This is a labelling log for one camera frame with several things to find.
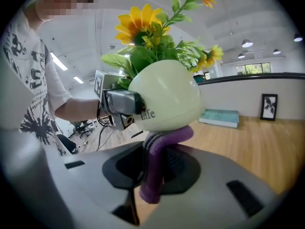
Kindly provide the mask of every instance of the robotic arm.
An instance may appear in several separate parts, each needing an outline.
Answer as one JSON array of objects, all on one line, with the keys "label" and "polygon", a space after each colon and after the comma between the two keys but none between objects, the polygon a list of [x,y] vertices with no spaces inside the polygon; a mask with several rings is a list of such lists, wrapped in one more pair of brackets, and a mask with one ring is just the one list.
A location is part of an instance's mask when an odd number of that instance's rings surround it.
[{"label": "robotic arm", "polygon": [[117,84],[120,77],[119,74],[96,71],[94,92],[102,110],[113,117],[111,128],[123,131],[132,123],[132,115],[142,112],[142,99],[138,93],[122,89]]}]

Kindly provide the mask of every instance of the graphic print t-shirt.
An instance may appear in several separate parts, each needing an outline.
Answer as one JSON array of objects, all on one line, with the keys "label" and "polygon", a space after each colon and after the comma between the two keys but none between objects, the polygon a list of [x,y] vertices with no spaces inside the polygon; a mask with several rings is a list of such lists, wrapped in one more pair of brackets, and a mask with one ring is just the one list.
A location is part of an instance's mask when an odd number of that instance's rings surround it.
[{"label": "graphic print t-shirt", "polygon": [[56,73],[52,56],[43,41],[29,27],[23,12],[20,12],[4,32],[0,42],[0,57],[7,63],[1,67],[10,67],[15,71],[35,95],[20,130],[34,133],[46,148],[57,148],[60,155],[69,154],[56,136],[51,119],[55,110],[66,103],[71,95]]}]

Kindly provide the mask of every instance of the white ceiling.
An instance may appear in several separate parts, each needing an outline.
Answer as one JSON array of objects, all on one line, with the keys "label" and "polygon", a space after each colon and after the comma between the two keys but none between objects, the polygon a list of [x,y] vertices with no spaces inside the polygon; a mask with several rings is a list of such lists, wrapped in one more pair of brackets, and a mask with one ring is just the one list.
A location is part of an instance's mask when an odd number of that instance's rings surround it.
[{"label": "white ceiling", "polygon": [[[293,41],[297,31],[276,0],[215,1],[213,9],[204,7],[188,12],[193,23],[172,26],[170,34],[175,41],[200,37],[206,47],[218,44],[224,50],[223,63],[239,61],[237,55],[246,50],[241,47],[244,39],[254,42],[248,48],[254,53],[246,54],[245,59],[273,57],[275,48],[284,56],[298,46]],[[117,72],[100,61],[102,54],[124,47],[115,39],[117,16],[129,13],[132,6],[141,8],[146,3],[171,13],[170,0],[95,0],[92,4],[80,5],[82,8],[72,15],[59,17],[40,28],[38,34],[49,51],[68,67],[67,71],[57,67],[67,89],[79,84],[74,76],[87,81],[94,77],[96,69]]]}]

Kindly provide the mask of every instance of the flower pot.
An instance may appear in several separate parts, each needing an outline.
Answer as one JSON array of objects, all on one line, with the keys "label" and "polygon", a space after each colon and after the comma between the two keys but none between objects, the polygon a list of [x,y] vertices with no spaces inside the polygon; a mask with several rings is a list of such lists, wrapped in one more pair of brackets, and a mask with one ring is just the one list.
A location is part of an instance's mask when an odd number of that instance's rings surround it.
[{"label": "flower pot", "polygon": [[131,82],[129,91],[141,95],[145,108],[134,115],[139,129],[171,131],[199,118],[203,101],[198,84],[176,60],[162,60],[143,69]]}]

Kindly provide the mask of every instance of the ceiling light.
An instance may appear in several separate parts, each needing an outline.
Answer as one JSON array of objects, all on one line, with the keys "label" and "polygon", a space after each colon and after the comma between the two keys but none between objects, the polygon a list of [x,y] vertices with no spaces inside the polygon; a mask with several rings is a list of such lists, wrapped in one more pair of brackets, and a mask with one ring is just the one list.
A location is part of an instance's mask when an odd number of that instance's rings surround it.
[{"label": "ceiling light", "polygon": [[278,49],[275,49],[274,51],[273,51],[273,54],[280,54],[281,53],[281,51],[279,51]]},{"label": "ceiling light", "polygon": [[74,76],[73,78],[74,78],[74,80],[78,81],[80,84],[83,84],[83,81],[80,78],[78,78],[77,76]]},{"label": "ceiling light", "polygon": [[240,53],[239,55],[238,55],[238,58],[239,59],[243,59],[245,56],[242,54],[242,53]]},{"label": "ceiling light", "polygon": [[251,47],[253,45],[253,42],[251,42],[249,39],[245,39],[243,40],[243,48],[248,48]]},{"label": "ceiling light", "polygon": [[300,42],[302,40],[303,40],[303,37],[301,37],[299,34],[295,34],[295,39],[294,39],[295,42]]},{"label": "ceiling light", "polygon": [[58,67],[60,67],[63,71],[66,71],[68,69],[52,52],[50,52],[50,54],[53,58],[53,62],[56,63]]}]

